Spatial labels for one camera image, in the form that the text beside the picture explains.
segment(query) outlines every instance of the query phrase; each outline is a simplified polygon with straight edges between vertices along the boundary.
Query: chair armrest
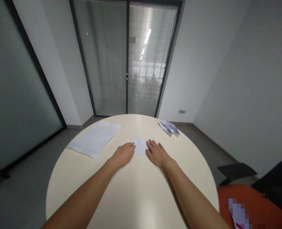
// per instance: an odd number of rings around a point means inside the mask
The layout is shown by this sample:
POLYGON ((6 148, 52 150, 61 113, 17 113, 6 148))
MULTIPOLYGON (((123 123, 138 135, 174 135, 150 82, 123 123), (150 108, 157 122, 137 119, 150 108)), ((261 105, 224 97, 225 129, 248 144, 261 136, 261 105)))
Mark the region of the chair armrest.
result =
POLYGON ((244 163, 217 167, 230 181, 257 175, 256 171, 244 163))

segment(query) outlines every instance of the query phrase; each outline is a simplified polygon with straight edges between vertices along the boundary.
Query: orange cushion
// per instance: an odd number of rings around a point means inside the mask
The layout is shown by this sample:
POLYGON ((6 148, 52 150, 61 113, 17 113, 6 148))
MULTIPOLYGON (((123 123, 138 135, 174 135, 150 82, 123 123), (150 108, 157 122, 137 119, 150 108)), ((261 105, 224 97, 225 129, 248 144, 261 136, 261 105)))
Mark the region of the orange cushion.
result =
POLYGON ((282 210, 269 199, 246 184, 233 184, 217 188, 219 212, 230 228, 235 228, 229 212, 229 198, 244 204, 245 214, 249 214, 249 224, 253 229, 282 228, 282 210))

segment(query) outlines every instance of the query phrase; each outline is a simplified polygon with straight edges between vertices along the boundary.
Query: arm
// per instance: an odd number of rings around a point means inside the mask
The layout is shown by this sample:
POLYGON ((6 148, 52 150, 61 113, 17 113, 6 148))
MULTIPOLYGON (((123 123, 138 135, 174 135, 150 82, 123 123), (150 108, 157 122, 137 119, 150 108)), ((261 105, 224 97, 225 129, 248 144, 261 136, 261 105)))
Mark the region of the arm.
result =
POLYGON ((86 228, 115 172, 131 161, 134 143, 119 146, 114 155, 50 217, 42 228, 86 228))
POLYGON ((148 158, 166 170, 190 227, 229 229, 210 201, 191 182, 177 162, 167 154, 163 146, 151 140, 146 144, 149 148, 146 150, 148 158))

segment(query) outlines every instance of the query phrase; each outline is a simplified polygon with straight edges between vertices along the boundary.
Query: window blinds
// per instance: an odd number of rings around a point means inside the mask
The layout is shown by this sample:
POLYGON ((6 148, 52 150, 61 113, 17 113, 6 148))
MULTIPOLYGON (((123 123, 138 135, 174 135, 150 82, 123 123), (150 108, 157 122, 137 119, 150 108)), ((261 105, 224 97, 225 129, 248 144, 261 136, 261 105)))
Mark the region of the window blinds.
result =
POLYGON ((96 115, 126 113, 126 1, 88 1, 99 74, 89 74, 96 115))
POLYGON ((177 6, 130 3, 128 113, 155 116, 177 6))

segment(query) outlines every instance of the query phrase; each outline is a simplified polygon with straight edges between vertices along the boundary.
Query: baseboard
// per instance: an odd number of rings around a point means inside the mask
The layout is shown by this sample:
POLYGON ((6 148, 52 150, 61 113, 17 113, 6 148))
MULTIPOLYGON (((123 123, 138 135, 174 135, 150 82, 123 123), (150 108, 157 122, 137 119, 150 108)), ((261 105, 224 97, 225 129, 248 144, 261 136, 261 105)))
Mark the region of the baseboard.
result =
POLYGON ((93 118, 94 115, 92 115, 83 125, 67 125, 67 128, 84 129, 85 126, 87 126, 93 118))
POLYGON ((173 123, 174 125, 183 125, 183 126, 191 126, 191 122, 170 122, 173 123))
MULTIPOLYGON (((226 157, 228 157, 234 163, 239 163, 239 161, 229 154, 224 148, 218 145, 215 141, 213 141, 208 135, 206 135, 201 129, 199 129, 195 124, 191 123, 192 128, 194 128, 198 133, 200 133, 205 139, 207 139, 212 145, 218 148, 226 157)), ((259 178, 255 176, 250 176, 255 182, 259 180, 259 178)))

